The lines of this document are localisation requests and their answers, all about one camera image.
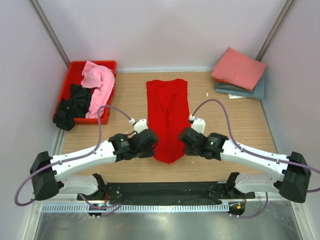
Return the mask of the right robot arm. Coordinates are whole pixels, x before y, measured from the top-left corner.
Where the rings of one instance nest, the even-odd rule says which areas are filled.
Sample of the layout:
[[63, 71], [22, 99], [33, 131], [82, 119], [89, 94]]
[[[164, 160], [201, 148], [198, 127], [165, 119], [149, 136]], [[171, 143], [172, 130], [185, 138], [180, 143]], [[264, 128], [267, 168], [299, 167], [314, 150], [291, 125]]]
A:
[[236, 146], [225, 135], [211, 133], [205, 136], [191, 127], [182, 130], [179, 140], [194, 155], [246, 165], [261, 172], [232, 172], [225, 183], [225, 192], [231, 198], [251, 192], [267, 192], [278, 193], [296, 203], [306, 201], [311, 171], [301, 166], [306, 161], [300, 153], [292, 152], [287, 156], [245, 145]]

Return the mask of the red t-shirt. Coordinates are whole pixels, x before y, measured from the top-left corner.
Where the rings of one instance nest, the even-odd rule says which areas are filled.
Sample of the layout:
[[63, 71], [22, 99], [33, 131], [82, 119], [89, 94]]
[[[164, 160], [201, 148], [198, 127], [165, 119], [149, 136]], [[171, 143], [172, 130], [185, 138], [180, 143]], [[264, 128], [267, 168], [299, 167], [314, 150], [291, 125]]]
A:
[[188, 82], [180, 78], [147, 81], [146, 94], [148, 126], [158, 136], [154, 158], [172, 164], [185, 154], [179, 135], [190, 126]]

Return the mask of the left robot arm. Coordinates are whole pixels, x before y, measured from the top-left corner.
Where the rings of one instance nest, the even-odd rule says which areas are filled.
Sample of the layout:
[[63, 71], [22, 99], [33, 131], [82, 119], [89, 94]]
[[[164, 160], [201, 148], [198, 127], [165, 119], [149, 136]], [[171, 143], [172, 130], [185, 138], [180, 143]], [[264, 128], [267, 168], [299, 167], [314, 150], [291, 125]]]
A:
[[152, 157], [158, 140], [156, 133], [147, 128], [135, 131], [132, 137], [118, 133], [95, 147], [68, 154], [50, 156], [47, 151], [41, 152], [29, 170], [35, 200], [48, 200], [58, 193], [101, 200], [106, 194], [103, 178], [97, 173], [90, 176], [77, 173], [102, 164]]

